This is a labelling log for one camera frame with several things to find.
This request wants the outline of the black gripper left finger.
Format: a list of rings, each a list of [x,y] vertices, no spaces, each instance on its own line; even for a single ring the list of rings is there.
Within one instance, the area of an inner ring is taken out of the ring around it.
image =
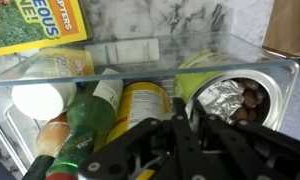
[[[146,118],[80,165],[79,180],[135,180],[151,170],[152,180],[204,180],[202,151],[185,103],[173,100],[169,120]]]

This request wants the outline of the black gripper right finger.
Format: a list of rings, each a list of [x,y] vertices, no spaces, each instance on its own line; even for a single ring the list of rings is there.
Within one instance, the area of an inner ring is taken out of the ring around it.
[[[300,141],[259,123],[233,124],[208,113],[196,100],[198,136],[204,151],[219,151],[230,172],[241,180],[300,180]]]

